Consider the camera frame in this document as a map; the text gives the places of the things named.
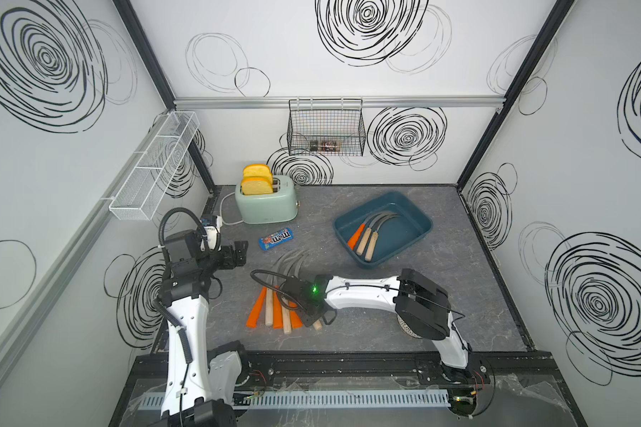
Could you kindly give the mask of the wooden handled sickle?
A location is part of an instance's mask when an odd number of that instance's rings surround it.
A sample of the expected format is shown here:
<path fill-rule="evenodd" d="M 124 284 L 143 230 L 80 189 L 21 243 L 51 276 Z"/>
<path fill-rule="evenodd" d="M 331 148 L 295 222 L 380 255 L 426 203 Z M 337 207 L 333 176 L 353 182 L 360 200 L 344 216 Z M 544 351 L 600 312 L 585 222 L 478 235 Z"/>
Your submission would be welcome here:
<path fill-rule="evenodd" d="M 356 246 L 356 249 L 354 249 L 354 252 L 358 255 L 362 255 L 365 252 L 365 248 L 368 245 L 368 242 L 370 240 L 370 235 L 371 235 L 371 228 L 376 224 L 376 222 L 379 219 L 372 220 L 365 228 L 363 231 L 363 234 L 361 235 L 361 238 L 359 238 L 358 245 Z"/>

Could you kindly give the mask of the orange handled sickle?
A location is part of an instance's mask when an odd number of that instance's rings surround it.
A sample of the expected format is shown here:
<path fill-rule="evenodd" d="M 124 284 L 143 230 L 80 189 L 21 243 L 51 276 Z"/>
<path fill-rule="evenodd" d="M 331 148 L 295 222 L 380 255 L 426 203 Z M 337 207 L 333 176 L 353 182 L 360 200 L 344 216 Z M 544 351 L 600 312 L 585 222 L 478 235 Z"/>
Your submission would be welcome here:
<path fill-rule="evenodd" d="M 381 217 L 387 214 L 388 214 L 388 211 L 381 211 L 377 213 L 372 213 L 371 215 L 367 215 L 366 218 L 361 223 L 361 225 L 358 227 L 358 229 L 354 232 L 353 236 L 349 238 L 349 240 L 347 241 L 347 245 L 352 250 L 356 249 L 356 246 L 358 245 L 358 242 L 359 242 L 359 238 L 361 238 L 361 235 L 363 234 L 363 231 L 365 230 L 366 226 L 372 220 L 380 219 Z"/>

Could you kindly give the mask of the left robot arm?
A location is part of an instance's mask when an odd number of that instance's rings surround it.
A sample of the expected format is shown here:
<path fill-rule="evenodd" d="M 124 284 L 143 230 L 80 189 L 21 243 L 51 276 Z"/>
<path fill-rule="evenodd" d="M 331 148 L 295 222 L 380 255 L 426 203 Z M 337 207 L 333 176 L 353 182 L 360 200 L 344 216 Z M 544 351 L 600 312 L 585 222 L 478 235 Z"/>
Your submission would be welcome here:
<path fill-rule="evenodd" d="M 219 270 L 247 262 L 246 241 L 221 243 L 222 220 L 203 222 L 185 207 L 167 211 L 158 226 L 165 270 L 153 305 L 168 325 L 167 388 L 158 426 L 234 426 L 236 385 L 249 377 L 244 346 L 208 350 L 209 291 Z"/>

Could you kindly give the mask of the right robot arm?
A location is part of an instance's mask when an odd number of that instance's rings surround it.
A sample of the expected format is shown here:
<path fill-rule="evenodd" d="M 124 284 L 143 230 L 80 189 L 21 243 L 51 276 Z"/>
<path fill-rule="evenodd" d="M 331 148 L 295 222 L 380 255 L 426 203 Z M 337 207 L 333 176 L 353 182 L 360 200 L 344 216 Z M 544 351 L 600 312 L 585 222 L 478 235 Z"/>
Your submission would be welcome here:
<path fill-rule="evenodd" d="M 318 320 L 329 325 L 344 309 L 391 312 L 409 332 L 434 343 L 443 366 L 468 369 L 471 350 L 455 326 L 459 313 L 450 307 L 448 293 L 416 270 L 384 279 L 281 275 L 279 280 L 279 296 L 308 327 Z"/>

